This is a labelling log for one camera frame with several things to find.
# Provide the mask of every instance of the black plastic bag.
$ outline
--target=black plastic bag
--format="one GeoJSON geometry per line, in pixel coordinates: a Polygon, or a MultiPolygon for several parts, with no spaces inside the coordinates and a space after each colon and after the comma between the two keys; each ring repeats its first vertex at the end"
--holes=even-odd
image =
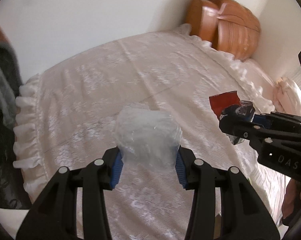
{"type": "Polygon", "coordinates": [[[0,110],[0,208],[29,209],[31,202],[23,188],[23,177],[20,169],[12,165],[16,160],[13,152],[15,135],[3,125],[0,110]]]}

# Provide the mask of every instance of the gray cloth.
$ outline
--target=gray cloth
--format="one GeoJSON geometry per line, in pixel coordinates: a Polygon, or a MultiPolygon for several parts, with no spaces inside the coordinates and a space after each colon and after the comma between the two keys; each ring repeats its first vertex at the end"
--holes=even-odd
{"type": "Polygon", "coordinates": [[[0,68],[0,109],[3,112],[3,124],[13,129],[15,124],[16,105],[15,95],[0,68]]]}
{"type": "Polygon", "coordinates": [[[19,96],[22,85],[18,62],[13,48],[7,42],[0,41],[0,68],[12,88],[15,97],[19,96]]]}

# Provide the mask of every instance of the ruffled edge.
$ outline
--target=ruffled edge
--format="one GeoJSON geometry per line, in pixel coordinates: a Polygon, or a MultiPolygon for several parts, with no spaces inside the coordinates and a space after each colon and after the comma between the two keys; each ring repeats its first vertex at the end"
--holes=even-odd
{"type": "Polygon", "coordinates": [[[190,36],[190,31],[191,25],[187,23],[180,25],[174,30],[175,33],[182,35],[193,45],[199,47],[211,59],[221,65],[243,88],[258,111],[261,113],[270,113],[275,110],[273,102],[262,96],[262,88],[260,87],[257,89],[253,82],[246,79],[247,70],[240,66],[242,62],[239,59],[234,59],[234,55],[231,53],[213,49],[211,47],[212,43],[209,41],[203,41],[200,37],[195,35],[190,36]]]}
{"type": "Polygon", "coordinates": [[[20,113],[16,115],[17,126],[13,129],[17,137],[13,147],[17,160],[13,162],[13,166],[23,170],[27,178],[24,182],[24,189],[32,199],[36,197],[38,187],[48,182],[40,156],[41,147],[37,134],[40,77],[41,75],[37,74],[30,78],[25,85],[20,86],[20,96],[15,100],[16,106],[20,108],[20,113]]]}

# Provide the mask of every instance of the white wall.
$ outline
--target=white wall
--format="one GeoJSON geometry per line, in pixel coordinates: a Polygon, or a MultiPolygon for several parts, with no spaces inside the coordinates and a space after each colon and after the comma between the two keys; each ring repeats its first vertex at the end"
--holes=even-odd
{"type": "Polygon", "coordinates": [[[301,70],[301,8],[296,0],[268,0],[259,20],[262,32],[253,58],[274,81],[289,70],[301,70]]]}
{"type": "MultiPolygon", "coordinates": [[[[259,16],[267,0],[236,0],[259,16]]],[[[25,82],[84,50],[182,23],[189,0],[1,0],[25,82]]]]}

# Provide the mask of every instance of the white bedspread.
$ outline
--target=white bedspread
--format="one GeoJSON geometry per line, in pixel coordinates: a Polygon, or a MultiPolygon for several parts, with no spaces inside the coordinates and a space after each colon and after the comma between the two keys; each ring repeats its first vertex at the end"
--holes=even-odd
{"type": "MultiPolygon", "coordinates": [[[[260,166],[248,142],[231,145],[218,128],[208,97],[237,90],[241,99],[253,100],[262,112],[274,107],[245,81],[238,61],[188,36],[188,31],[182,25],[174,32],[147,33],[98,46],[20,88],[14,166],[23,169],[32,201],[60,166],[82,168],[115,147],[116,115],[124,105],[142,102],[171,112],[183,131],[181,145],[197,157],[216,168],[240,168],[278,221],[285,177],[260,166]]],[[[124,167],[116,189],[105,192],[113,239],[184,239],[192,196],[178,183],[175,172],[163,175],[124,167]]],[[[217,213],[219,201],[217,192],[217,213]]],[[[77,208],[82,236],[80,201],[77,208]]]]}

